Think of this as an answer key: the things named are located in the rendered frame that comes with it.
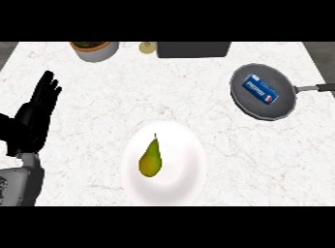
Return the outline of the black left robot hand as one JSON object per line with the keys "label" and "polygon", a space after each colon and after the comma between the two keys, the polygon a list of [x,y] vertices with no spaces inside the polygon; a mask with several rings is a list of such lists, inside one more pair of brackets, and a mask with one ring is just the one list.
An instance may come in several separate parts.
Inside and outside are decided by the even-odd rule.
{"label": "black left robot hand", "polygon": [[7,155],[38,153],[48,139],[51,116],[63,92],[60,81],[51,71],[36,84],[30,101],[23,104],[16,117],[0,113],[0,140],[7,142]]}

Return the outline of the white round plate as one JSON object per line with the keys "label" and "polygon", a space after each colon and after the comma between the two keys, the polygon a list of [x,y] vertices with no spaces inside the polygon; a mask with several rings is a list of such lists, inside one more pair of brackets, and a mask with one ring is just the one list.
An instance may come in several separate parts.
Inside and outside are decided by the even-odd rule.
{"label": "white round plate", "polygon": [[[148,177],[139,160],[159,138],[163,168]],[[160,121],[145,126],[131,139],[122,156],[122,185],[137,205],[191,205],[207,179],[207,155],[193,131],[179,123]]]}

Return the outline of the blue can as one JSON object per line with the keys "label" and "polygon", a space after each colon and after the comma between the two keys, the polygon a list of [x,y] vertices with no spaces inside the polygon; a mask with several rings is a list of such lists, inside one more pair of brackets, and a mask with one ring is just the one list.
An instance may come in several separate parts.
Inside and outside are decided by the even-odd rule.
{"label": "blue can", "polygon": [[243,87],[250,91],[254,97],[268,105],[279,98],[279,94],[274,87],[256,75],[250,74],[244,80]]}

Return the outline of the grey frying pan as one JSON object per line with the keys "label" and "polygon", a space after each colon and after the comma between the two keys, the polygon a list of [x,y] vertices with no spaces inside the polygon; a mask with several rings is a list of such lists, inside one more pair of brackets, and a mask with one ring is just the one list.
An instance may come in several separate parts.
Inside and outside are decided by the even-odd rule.
{"label": "grey frying pan", "polygon": [[229,84],[238,108],[263,121],[277,121],[288,117],[302,92],[335,91],[335,83],[296,86],[278,69],[259,63],[243,65],[237,69]]}

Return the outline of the green pear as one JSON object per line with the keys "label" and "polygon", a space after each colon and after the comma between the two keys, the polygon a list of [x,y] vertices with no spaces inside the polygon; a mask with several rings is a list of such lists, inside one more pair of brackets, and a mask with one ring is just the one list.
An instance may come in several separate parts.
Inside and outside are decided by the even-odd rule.
{"label": "green pear", "polygon": [[139,159],[139,171],[147,177],[154,177],[163,168],[163,157],[159,138],[150,143],[147,151]]}

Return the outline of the pale yellow round object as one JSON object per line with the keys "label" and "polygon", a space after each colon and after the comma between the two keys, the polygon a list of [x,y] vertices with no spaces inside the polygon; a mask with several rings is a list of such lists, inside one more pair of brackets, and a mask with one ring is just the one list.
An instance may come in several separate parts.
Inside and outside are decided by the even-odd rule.
{"label": "pale yellow round object", "polygon": [[156,42],[142,42],[139,45],[139,51],[144,54],[151,54],[157,51],[157,43]]}

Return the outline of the dark grey box appliance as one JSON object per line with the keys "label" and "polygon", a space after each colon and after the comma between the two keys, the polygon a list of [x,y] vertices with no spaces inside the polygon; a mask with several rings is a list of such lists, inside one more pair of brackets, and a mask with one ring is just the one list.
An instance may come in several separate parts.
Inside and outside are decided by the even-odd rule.
{"label": "dark grey box appliance", "polygon": [[225,57],[231,42],[159,42],[160,58]]}

